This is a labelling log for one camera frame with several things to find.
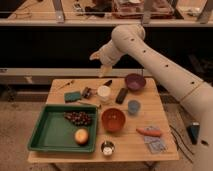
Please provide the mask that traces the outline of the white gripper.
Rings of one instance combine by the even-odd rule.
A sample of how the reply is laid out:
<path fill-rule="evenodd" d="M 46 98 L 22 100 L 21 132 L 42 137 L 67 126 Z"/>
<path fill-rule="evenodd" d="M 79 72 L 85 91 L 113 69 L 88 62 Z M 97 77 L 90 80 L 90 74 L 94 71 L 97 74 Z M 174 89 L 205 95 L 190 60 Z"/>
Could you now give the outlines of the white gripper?
<path fill-rule="evenodd" d="M 98 74 L 100 78 L 103 78 L 112 70 L 111 66 L 104 64 L 105 58 L 106 56 L 100 51 L 96 51 L 92 53 L 89 57 L 90 60 L 99 60 L 101 62 L 101 66 L 100 66 L 99 74 Z"/>

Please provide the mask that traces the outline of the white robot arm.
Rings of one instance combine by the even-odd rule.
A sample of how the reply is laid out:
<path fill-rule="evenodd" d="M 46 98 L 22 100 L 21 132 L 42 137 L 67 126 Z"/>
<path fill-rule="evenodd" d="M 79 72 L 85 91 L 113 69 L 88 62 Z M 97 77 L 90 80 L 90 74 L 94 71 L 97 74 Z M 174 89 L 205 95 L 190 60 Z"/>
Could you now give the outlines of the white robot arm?
<path fill-rule="evenodd" d="M 213 87 L 158 53 L 145 42 L 142 25 L 119 25 L 111 40 L 94 52 L 105 76 L 126 54 L 140 63 L 200 123 L 192 171 L 213 171 Z"/>

